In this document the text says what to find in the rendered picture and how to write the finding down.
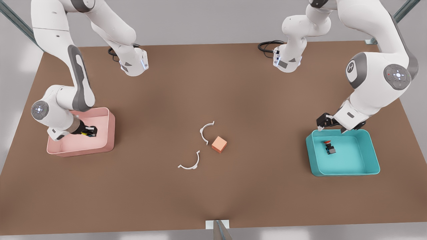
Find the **pink storage box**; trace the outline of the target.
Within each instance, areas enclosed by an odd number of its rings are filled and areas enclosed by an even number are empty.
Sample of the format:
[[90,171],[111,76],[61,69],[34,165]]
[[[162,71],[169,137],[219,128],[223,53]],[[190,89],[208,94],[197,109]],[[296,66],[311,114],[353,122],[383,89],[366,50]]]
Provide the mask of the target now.
[[96,126],[96,137],[67,135],[59,141],[48,138],[47,153],[60,157],[95,154],[113,150],[115,116],[108,108],[92,108],[86,112],[71,111],[88,126]]

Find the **blue storage box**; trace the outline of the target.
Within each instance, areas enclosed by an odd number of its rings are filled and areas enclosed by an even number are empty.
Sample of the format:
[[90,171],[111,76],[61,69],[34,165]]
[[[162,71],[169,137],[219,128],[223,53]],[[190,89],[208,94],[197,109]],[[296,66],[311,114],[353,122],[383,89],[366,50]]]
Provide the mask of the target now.
[[[328,155],[324,142],[331,140],[336,153]],[[317,177],[368,176],[380,173],[380,166],[366,130],[314,130],[306,137],[311,172]]]

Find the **orange cube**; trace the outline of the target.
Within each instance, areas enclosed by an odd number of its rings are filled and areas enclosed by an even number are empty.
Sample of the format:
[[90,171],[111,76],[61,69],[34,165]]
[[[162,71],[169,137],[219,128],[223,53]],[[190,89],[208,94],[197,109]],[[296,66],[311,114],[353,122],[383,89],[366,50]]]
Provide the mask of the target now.
[[221,138],[220,136],[218,136],[215,141],[212,143],[212,149],[214,149],[215,151],[217,151],[218,153],[223,152],[223,150],[225,149],[225,147],[227,146],[227,141],[224,140],[223,138]]

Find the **silver frame post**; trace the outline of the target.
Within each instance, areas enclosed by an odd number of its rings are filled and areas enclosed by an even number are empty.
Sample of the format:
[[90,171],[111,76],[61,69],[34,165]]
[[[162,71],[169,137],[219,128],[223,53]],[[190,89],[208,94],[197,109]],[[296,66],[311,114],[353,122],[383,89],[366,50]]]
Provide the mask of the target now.
[[0,0],[0,13],[2,13],[12,24],[14,24],[44,52],[44,50],[37,44],[32,28],[30,28],[3,0]]
[[[393,19],[396,23],[399,23],[421,0],[406,0],[400,9],[395,12]],[[371,38],[364,41],[366,45],[378,45],[378,41],[375,38]]]
[[211,229],[213,240],[233,240],[229,233],[230,220],[206,220],[205,229]]

